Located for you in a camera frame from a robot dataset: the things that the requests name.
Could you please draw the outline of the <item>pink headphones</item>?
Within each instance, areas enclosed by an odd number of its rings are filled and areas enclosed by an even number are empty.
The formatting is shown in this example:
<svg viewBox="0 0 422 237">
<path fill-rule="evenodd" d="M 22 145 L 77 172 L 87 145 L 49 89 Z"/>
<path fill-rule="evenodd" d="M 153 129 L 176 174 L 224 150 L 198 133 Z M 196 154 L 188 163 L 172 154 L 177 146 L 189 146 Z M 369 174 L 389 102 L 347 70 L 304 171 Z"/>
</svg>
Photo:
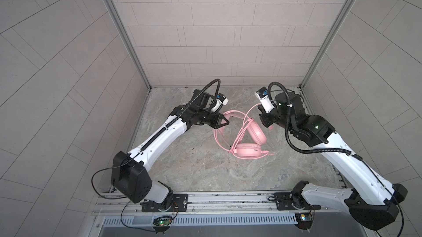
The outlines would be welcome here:
<svg viewBox="0 0 422 237">
<path fill-rule="evenodd" d="M 240 130 L 233 141 L 228 141 L 224 137 L 225 127 L 213 131 L 217 145 L 237 159 L 258 160 L 273 155 L 262 148 L 267 142 L 267 137 L 255 119 L 249 115 L 257 106 L 252 106 L 246 113 L 238 110 L 230 110 L 223 113 L 228 120 L 233 118 L 242 120 Z"/>
</svg>

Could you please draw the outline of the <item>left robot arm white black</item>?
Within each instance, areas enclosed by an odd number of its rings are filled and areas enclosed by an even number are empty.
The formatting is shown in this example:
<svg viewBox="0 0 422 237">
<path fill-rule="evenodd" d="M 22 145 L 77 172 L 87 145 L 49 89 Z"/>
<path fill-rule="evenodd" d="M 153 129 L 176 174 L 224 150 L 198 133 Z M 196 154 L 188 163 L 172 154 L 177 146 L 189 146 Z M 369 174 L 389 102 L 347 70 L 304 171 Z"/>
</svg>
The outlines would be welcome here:
<svg viewBox="0 0 422 237">
<path fill-rule="evenodd" d="M 204 124 L 219 129 L 229 125 L 222 113 L 210 113 L 203 108 L 189 109 L 186 105 L 175 107 L 165 123 L 146 141 L 130 152 L 119 152 L 113 159 L 111 184 L 130 201 L 142 200 L 155 203 L 162 211 L 170 208 L 173 191 L 161 182 L 153 181 L 148 171 L 159 156 L 193 125 Z"/>
</svg>

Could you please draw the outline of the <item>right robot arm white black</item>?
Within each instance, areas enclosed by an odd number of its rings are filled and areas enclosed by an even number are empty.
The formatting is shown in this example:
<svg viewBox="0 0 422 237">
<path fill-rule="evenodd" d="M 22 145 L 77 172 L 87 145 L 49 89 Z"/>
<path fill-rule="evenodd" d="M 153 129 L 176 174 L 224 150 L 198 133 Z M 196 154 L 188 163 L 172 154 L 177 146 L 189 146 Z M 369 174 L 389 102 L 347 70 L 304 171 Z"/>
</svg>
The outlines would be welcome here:
<svg viewBox="0 0 422 237">
<path fill-rule="evenodd" d="M 335 189 L 300 181 L 290 199 L 298 209 L 324 206 L 346 212 L 362 226 L 377 231 L 393 223 L 402 214 L 400 203 L 408 190 L 400 183 L 392 184 L 369 167 L 322 116 L 306 114 L 299 94 L 291 90 L 270 96 L 267 88 L 256 91 L 260 101 L 260 120 L 269 128 L 276 124 L 290 136 L 304 142 L 308 149 L 299 153 L 321 154 L 351 183 L 351 188 Z"/>
</svg>

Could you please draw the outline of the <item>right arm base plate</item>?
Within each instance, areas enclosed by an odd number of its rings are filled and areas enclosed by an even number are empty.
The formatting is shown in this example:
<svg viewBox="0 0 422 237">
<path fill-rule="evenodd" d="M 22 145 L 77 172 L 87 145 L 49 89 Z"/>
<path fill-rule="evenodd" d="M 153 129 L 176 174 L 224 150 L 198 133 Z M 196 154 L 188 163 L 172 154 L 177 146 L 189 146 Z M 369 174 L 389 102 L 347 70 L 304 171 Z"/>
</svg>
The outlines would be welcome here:
<svg viewBox="0 0 422 237">
<path fill-rule="evenodd" d="M 268 201 L 274 202 L 278 211 L 313 211 L 320 210 L 320 205 L 310 205 L 300 194 L 274 193 L 268 197 Z"/>
</svg>

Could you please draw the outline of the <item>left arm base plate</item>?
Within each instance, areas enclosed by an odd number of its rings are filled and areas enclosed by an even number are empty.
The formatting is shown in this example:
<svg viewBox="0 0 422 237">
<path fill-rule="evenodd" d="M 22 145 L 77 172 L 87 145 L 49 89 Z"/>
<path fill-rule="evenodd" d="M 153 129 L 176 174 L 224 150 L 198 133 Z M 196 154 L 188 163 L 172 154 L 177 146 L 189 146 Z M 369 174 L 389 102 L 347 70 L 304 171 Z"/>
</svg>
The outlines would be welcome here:
<svg viewBox="0 0 422 237">
<path fill-rule="evenodd" d="M 140 203 L 140 206 L 142 206 L 142 212 L 186 212 L 188 197 L 188 194 L 173 194 L 171 199 L 167 198 L 161 204 L 153 201 L 144 201 Z"/>
</svg>

